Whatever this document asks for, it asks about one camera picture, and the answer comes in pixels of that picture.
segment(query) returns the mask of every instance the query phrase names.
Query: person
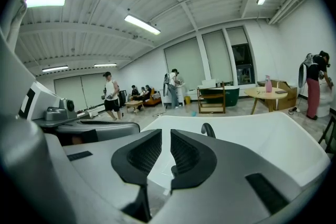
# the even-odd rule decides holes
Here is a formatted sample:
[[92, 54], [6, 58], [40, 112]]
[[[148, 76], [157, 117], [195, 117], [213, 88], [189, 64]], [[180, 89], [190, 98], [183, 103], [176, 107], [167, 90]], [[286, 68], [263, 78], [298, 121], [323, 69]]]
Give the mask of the person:
[[320, 103], [320, 84], [319, 84], [319, 73], [323, 72], [323, 77], [330, 89], [332, 89], [332, 84], [329, 80], [327, 74], [327, 67], [329, 64], [329, 54], [323, 50], [319, 55], [313, 57], [314, 65], [311, 65], [307, 70], [307, 85], [308, 85], [308, 110], [307, 117], [312, 120], [317, 120], [317, 108]]
[[137, 88], [135, 87], [135, 85], [132, 85], [132, 94], [131, 94], [131, 96], [137, 96], [137, 95], [139, 95], [139, 92], [138, 92], [138, 90], [137, 90]]
[[118, 93], [119, 93], [119, 86], [118, 83], [115, 80], [112, 80], [112, 75], [110, 72], [106, 72], [103, 77], [106, 78], [106, 93], [104, 96], [104, 106], [106, 112], [113, 118], [114, 121], [117, 120], [117, 118], [113, 115], [112, 111], [115, 111], [118, 115], [118, 119], [121, 120], [121, 111], [119, 108], [119, 99], [118, 99]]
[[[142, 87], [141, 89], [144, 89], [143, 95], [138, 95], [136, 97], [133, 97], [133, 100], [143, 101], [144, 102], [144, 101], [148, 100], [151, 97], [152, 89], [149, 87], [149, 85], [146, 85], [145, 88]], [[141, 110], [141, 105], [138, 106], [137, 110], [134, 110], [134, 111], [138, 112], [139, 110]]]
[[141, 92], [140, 92], [139, 96], [143, 96], [145, 93], [146, 93], [145, 87], [141, 87]]
[[180, 82], [177, 80], [177, 75], [179, 72], [176, 68], [172, 70], [172, 72], [169, 74], [169, 84], [168, 84], [168, 90], [172, 98], [172, 108], [178, 109], [181, 105], [179, 105], [179, 99], [177, 98], [176, 94], [176, 86], [180, 84]]

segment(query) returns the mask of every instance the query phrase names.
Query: pink bottle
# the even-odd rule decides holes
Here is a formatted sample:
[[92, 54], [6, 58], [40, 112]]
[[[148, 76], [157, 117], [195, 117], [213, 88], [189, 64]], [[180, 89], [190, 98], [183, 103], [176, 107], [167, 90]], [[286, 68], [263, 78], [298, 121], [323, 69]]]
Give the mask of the pink bottle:
[[266, 87], [266, 92], [272, 92], [272, 83], [271, 83], [271, 79], [268, 75], [266, 75], [265, 87]]

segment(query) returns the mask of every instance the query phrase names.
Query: cardboard box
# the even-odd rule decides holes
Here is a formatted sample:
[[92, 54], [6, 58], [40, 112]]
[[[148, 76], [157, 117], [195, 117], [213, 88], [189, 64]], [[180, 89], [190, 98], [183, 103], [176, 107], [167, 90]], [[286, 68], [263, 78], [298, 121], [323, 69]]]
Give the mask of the cardboard box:
[[[285, 98], [272, 101], [273, 110], [288, 109], [296, 105], [297, 90], [298, 90], [296, 87], [288, 85], [288, 83], [283, 80], [271, 79], [271, 83], [273, 88], [280, 88], [288, 92]], [[265, 81], [258, 81], [258, 85], [261, 87], [265, 86]]]

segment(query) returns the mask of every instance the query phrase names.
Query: floor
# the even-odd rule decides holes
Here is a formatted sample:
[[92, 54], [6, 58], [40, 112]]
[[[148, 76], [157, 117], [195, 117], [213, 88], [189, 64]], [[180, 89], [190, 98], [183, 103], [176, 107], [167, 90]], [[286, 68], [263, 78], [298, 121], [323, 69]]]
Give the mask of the floor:
[[[196, 112], [196, 116], [200, 117], [230, 117], [250, 115], [253, 104], [253, 98], [239, 99], [236, 106], [226, 108], [225, 114], [199, 114], [197, 102], [192, 102], [191, 104], [182, 106], [179, 109], [171, 109], [169, 105], [167, 110], [162, 107], [162, 104], [158, 104], [155, 107], [146, 107], [145, 109], [142, 109], [138, 112], [137, 115], [132, 112], [131, 108], [129, 108], [129, 112], [127, 112], [126, 107], [123, 107], [122, 112], [124, 113], [124, 117], [122, 121], [136, 122], [139, 124], [140, 128], [143, 129], [153, 122], [158, 117], [158, 115], [192, 116], [193, 112]], [[297, 105], [300, 112], [296, 112], [290, 117], [300, 124], [316, 141], [318, 141], [322, 136], [323, 130], [327, 127], [330, 116], [319, 118], [316, 121], [313, 121], [306, 117], [306, 111], [308, 107], [307, 101], [305, 99], [299, 99]], [[282, 112], [288, 113], [288, 109], [283, 110]], [[261, 113], [268, 113], [268, 109], [261, 103], [257, 103], [255, 114]], [[112, 118], [106, 112], [99, 114], [98, 118], [100, 120], [112, 120]], [[327, 145], [324, 141], [322, 141], [321, 146], [325, 149]], [[168, 190], [154, 182], [148, 181], [148, 199], [152, 216], [155, 216], [155, 214], [164, 206], [169, 197], [170, 193]]]
[[[154, 107], [145, 107], [145, 109], [139, 111], [137, 115], [131, 111], [131, 108], [129, 108], [129, 113], [126, 110], [126, 107], [123, 107], [121, 110], [124, 113], [122, 121], [136, 122], [139, 124], [140, 128], [143, 129], [152, 123], [159, 114], [170, 116], [192, 116], [192, 112], [196, 112], [196, 116], [199, 117], [242, 116], [250, 115], [253, 104], [253, 98], [239, 99], [236, 106], [226, 108], [225, 114], [199, 114], [197, 102], [192, 102], [191, 104], [182, 106], [179, 109], [171, 109], [169, 105], [167, 110], [162, 107], [162, 104], [158, 104]], [[316, 141], [318, 141], [330, 120], [330, 116], [319, 118], [316, 121], [313, 121], [306, 117], [306, 111], [308, 107], [307, 101], [305, 99], [299, 98], [297, 105], [300, 112], [296, 112], [294, 115], [290, 115], [290, 117], [300, 124]], [[282, 110], [282, 112], [288, 113], [288, 109]], [[261, 113], [268, 113], [268, 109], [258, 102], [254, 114]], [[99, 114], [98, 118], [100, 120], [112, 120], [112, 118], [106, 112]]]

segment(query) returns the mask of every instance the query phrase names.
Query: black shorts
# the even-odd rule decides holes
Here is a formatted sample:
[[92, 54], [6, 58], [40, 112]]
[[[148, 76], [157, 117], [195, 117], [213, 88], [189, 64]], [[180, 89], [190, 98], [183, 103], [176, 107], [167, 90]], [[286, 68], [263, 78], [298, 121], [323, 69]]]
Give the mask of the black shorts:
[[104, 101], [104, 106], [105, 106], [105, 111], [112, 111], [114, 110], [115, 112], [119, 111], [119, 100], [105, 100]]

